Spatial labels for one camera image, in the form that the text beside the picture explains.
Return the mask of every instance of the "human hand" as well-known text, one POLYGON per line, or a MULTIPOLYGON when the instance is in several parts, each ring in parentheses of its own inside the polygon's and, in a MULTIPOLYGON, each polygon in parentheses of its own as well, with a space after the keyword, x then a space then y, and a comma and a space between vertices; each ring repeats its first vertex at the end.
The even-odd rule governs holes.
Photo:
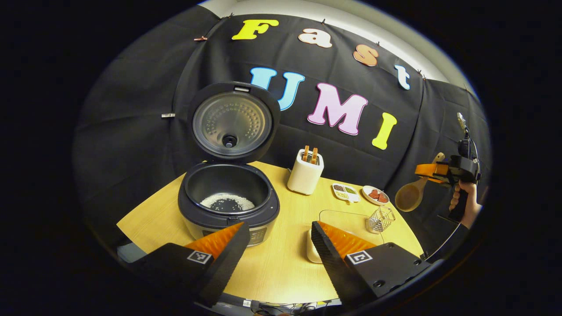
POLYGON ((455 184, 455 193, 453 193, 453 198, 451 199, 451 205, 449 206, 449 211, 453 210, 455 206, 459 203, 460 190, 463 189, 467 192, 468 197, 466 198, 466 207, 464 209, 464 215, 460 223, 467 228, 470 228, 480 212, 482 205, 476 203, 476 184, 470 182, 459 181, 455 184))

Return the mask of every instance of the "black backdrop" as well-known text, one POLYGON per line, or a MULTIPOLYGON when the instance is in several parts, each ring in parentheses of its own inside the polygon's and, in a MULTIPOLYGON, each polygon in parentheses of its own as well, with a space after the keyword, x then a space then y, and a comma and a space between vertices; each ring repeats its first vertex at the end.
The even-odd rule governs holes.
MULTIPOLYGON (((461 112, 479 147, 486 187, 491 167, 491 139, 481 104, 468 91, 451 84, 423 80, 399 56, 349 31, 321 21, 286 15, 217 17, 203 7, 187 10, 152 29, 117 56, 101 74, 82 108, 74 139, 73 165, 85 218, 110 248, 126 242, 116 223, 158 189, 201 161, 187 113, 194 94, 225 81, 251 82, 250 70, 277 71, 269 91, 281 99, 284 72, 302 74, 291 107, 281 112, 280 127, 262 162, 291 168, 304 145, 324 157, 322 176, 385 190, 391 201, 398 189, 417 179, 416 164, 430 163, 438 152, 456 155, 464 134, 461 112), (232 40, 249 19, 278 20, 253 40, 232 40), (303 29, 331 35, 330 48, 303 43, 303 29), (206 36, 209 40, 194 41, 206 36), (374 67, 353 58, 359 44, 375 48, 374 67), (410 75, 409 90, 398 83, 395 65, 410 75), (307 121, 319 90, 328 83, 340 102, 358 94, 368 100, 358 135, 342 133, 328 122, 307 121), (174 119, 162 119, 164 113, 174 119), (385 150, 371 144, 382 124, 382 113, 397 119, 385 150)), ((422 204, 402 213, 425 252, 433 252, 455 225, 446 217, 452 190, 429 183, 422 204)))

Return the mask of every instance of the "yellow letter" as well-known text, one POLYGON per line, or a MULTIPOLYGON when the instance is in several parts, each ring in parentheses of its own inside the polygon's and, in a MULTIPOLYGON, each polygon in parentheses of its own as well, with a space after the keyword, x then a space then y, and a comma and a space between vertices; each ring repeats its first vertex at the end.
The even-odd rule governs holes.
POLYGON ((398 121, 394 116, 392 116, 392 114, 384 112, 383 125, 380 127, 377 137, 373 139, 373 146, 385 150, 387 147, 386 141, 388 140, 388 136, 390 136, 390 131, 396 123, 398 123, 398 121))
POLYGON ((259 34, 265 33, 268 30, 269 25, 277 26, 279 21, 277 20, 246 20, 244 21, 244 26, 240 30, 240 33, 232 37, 232 39, 255 39, 257 36, 253 33, 257 31, 259 34))

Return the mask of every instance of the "yellow table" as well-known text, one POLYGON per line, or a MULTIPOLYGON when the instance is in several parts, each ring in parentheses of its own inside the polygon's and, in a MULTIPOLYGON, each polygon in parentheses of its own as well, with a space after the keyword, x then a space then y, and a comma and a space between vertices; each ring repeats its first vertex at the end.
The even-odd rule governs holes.
MULTIPOLYGON (((338 182, 361 194, 362 186, 320 178, 315 192, 306 196, 287 188, 289 170, 261 162, 250 165, 263 171, 271 181, 279 196, 280 211, 269 238, 245 250, 224 292, 270 303, 309 303, 338 297, 324 266, 306 257, 307 231, 312 221, 319 220, 322 210, 334 210, 323 212, 321 220, 347 230, 363 219, 359 225, 362 227, 352 233, 380 245, 381 235, 363 228, 364 219, 376 206, 363 195, 357 203, 339 200, 331 189, 332 183, 338 182)), ((186 245, 193 241, 178 208, 178 192, 184 176, 154 193, 117 223, 146 253, 168 242, 186 245)), ((384 242, 392 241, 416 256, 421 255, 422 247, 410 227, 391 203, 386 206, 393 210, 396 220, 382 233, 384 242)))

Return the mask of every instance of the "metal utensil holder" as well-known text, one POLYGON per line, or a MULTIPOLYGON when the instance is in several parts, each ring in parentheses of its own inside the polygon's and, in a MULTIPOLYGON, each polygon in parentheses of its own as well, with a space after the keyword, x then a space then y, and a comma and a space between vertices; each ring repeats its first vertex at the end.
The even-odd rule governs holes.
POLYGON ((387 229, 396 220, 392 209, 386 206, 378 206, 375 212, 365 221, 367 231, 379 234, 387 229))

